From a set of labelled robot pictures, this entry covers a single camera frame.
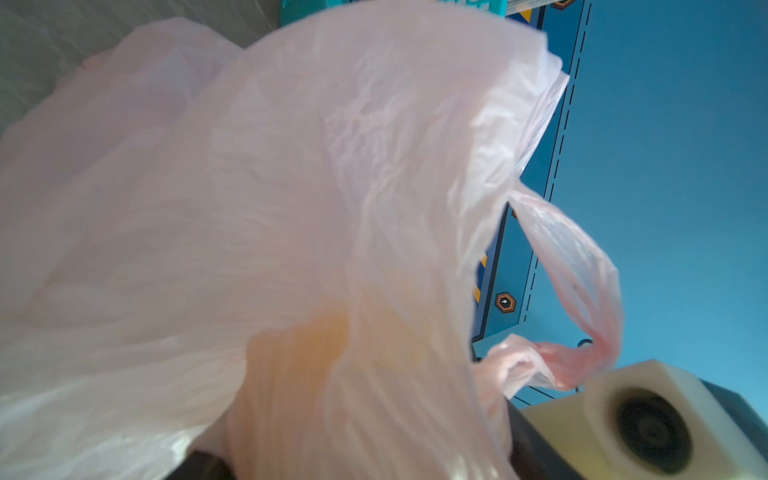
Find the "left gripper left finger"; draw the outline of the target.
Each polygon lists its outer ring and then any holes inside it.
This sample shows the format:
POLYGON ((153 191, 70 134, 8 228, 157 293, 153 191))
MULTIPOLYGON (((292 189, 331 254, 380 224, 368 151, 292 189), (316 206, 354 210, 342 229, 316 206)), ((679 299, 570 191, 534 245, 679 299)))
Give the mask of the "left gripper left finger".
POLYGON ((235 480, 226 462, 212 454, 193 451, 164 480, 235 480))

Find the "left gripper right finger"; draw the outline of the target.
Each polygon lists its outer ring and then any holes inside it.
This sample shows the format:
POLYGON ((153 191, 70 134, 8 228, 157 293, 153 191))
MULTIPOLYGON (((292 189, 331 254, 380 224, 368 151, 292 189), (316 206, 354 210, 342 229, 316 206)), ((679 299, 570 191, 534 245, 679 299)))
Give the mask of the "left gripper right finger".
POLYGON ((512 438, 510 464, 521 480, 584 480, 510 401, 507 412, 512 438))

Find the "pink plastic bag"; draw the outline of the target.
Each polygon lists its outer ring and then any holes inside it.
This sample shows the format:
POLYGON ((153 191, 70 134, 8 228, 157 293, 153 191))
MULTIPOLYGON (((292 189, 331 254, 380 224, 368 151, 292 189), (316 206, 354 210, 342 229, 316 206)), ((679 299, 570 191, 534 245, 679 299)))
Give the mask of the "pink plastic bag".
POLYGON ((89 59, 1 140, 2 477, 514 478, 507 399, 622 347, 616 268, 521 179, 568 81, 437 1, 89 59))

